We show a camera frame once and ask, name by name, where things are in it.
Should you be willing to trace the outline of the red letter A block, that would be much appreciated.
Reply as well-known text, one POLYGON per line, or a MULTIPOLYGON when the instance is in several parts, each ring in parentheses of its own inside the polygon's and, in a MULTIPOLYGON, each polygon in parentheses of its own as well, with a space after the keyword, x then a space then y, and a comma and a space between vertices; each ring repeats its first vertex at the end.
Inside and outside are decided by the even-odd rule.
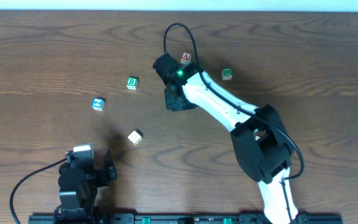
POLYGON ((190 52, 183 52, 181 55, 180 63, 182 65, 186 65, 191 62, 192 59, 192 53, 190 52))

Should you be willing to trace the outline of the blue number 2 block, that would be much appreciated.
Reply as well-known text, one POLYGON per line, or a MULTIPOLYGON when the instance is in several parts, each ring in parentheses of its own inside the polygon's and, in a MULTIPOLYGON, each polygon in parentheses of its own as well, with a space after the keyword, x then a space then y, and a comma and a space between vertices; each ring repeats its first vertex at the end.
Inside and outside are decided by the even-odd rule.
POLYGON ((92 108, 96 111, 102 111, 104 109, 104 99, 102 98, 94 98, 92 102, 92 108))

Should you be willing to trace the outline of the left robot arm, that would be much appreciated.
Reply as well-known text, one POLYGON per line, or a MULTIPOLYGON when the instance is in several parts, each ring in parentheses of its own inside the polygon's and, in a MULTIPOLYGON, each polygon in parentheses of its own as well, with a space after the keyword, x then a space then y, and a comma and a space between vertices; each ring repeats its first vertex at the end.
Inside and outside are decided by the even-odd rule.
POLYGON ((95 206, 100 187, 117 179, 111 152, 104 165, 95 168, 91 150, 68 151, 59 167, 58 184, 61 204, 53 212, 54 223, 109 223, 109 218, 95 206))

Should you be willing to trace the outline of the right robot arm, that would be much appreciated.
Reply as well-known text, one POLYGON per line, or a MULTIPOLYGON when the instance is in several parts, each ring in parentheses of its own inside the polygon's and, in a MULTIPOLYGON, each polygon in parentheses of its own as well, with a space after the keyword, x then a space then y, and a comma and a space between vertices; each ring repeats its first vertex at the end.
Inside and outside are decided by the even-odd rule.
POLYGON ((164 53, 152 65, 174 99, 199 106, 230 133, 241 169, 255 181, 271 223, 294 223, 298 215, 289 186, 296 150, 275 108, 258 108, 219 86, 193 62, 180 65, 164 53))

